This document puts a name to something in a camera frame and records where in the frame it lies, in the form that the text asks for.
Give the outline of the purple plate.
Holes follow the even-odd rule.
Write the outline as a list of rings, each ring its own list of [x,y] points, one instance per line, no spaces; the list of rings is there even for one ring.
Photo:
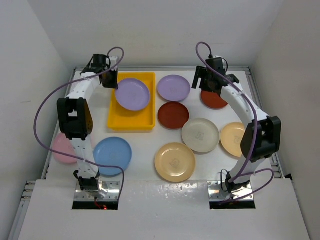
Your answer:
[[[125,78],[118,83],[115,98],[123,108],[136,112],[147,107],[151,94],[142,81],[136,78]]]
[[[167,75],[157,84],[158,94],[167,101],[180,102],[185,100],[191,91],[190,83],[180,75]]]

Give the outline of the white plate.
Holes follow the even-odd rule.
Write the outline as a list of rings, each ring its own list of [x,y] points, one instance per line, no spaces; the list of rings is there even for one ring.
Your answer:
[[[220,131],[217,126],[205,118],[191,119],[181,131],[185,145],[198,153],[213,151],[220,142]]]

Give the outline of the blue plate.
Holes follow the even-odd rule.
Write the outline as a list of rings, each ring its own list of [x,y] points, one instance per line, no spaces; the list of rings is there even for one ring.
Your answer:
[[[93,156],[96,164],[118,166],[125,171],[132,160],[132,148],[123,138],[108,137],[95,146]]]

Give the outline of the pink plate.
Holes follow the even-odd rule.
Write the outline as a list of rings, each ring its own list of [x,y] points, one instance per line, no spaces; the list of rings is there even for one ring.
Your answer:
[[[64,133],[59,132],[55,139],[53,140],[52,147],[54,151],[62,152],[68,155],[75,156],[75,150],[73,149],[73,146],[68,138],[66,138],[66,135]],[[53,158],[62,164],[65,165],[73,165],[77,163],[77,159],[69,156],[65,156],[62,154],[58,154],[56,152],[53,153]]]

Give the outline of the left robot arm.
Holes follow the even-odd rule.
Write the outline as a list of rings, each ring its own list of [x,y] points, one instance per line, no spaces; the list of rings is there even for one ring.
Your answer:
[[[88,193],[100,191],[99,167],[95,165],[90,137],[94,123],[88,102],[100,85],[107,89],[118,88],[118,69],[114,66],[118,60],[117,56],[94,54],[80,73],[81,81],[65,98],[57,100],[60,131],[70,140],[77,157],[74,175],[80,189]]]

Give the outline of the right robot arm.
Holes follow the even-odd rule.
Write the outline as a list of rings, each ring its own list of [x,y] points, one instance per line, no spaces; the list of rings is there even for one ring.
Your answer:
[[[282,122],[258,107],[244,91],[239,79],[226,74],[224,59],[210,55],[204,66],[197,66],[192,88],[216,93],[237,114],[245,132],[240,142],[241,157],[227,172],[224,191],[231,193],[250,183],[259,166],[280,149]]]

